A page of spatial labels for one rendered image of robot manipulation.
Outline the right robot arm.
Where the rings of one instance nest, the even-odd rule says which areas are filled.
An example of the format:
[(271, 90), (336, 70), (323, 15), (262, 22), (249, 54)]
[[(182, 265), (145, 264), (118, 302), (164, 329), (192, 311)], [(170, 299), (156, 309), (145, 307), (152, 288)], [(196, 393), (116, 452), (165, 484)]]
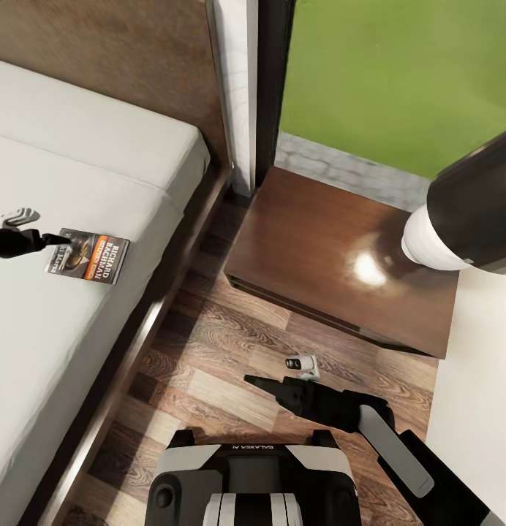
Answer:
[(310, 370), (283, 383), (245, 375), (294, 415), (348, 433), (359, 432), (425, 526), (506, 526), (506, 524), (411, 430), (398, 434), (388, 401), (318, 384), (316, 356), (286, 359), (294, 370)]

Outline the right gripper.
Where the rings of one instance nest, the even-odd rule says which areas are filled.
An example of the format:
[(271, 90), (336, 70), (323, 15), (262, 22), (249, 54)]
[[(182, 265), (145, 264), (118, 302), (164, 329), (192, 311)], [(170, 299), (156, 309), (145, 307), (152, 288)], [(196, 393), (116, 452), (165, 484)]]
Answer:
[(245, 375), (244, 380), (265, 392), (294, 415), (326, 427), (332, 427), (339, 415), (336, 390), (292, 377), (284, 377), (283, 383), (269, 378)]

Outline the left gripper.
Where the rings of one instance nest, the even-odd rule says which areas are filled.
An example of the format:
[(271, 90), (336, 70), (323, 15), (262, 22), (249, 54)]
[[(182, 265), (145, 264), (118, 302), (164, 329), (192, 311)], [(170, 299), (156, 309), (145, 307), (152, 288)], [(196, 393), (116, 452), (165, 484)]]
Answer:
[(26, 229), (18, 232), (0, 230), (0, 258), (13, 258), (41, 251), (47, 245), (60, 245), (71, 243), (67, 237), (44, 233), (42, 236), (38, 229)]

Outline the hardback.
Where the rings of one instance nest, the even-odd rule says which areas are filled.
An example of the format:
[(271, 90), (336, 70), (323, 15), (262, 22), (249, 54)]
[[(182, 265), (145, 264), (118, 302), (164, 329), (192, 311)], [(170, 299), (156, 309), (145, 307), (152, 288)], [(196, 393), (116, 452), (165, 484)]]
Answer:
[(130, 240), (61, 228), (71, 243), (54, 245), (44, 272), (116, 285)]

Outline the robot trunk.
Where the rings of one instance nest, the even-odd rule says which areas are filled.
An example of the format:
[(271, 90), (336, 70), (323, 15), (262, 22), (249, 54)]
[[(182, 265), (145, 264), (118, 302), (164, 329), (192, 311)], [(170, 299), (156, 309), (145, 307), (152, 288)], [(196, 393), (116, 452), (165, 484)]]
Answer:
[(303, 526), (303, 521), (294, 493), (214, 493), (203, 526)]

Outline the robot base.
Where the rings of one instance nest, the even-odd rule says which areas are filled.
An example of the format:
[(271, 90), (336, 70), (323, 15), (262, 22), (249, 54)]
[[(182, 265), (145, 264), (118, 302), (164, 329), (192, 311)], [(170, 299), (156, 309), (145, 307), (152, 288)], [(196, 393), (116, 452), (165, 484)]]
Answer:
[(294, 493), (303, 526), (362, 526), (350, 464), (330, 430), (314, 430), (311, 446), (195, 446), (192, 430), (177, 430), (156, 464), (144, 526), (203, 526), (214, 493)]

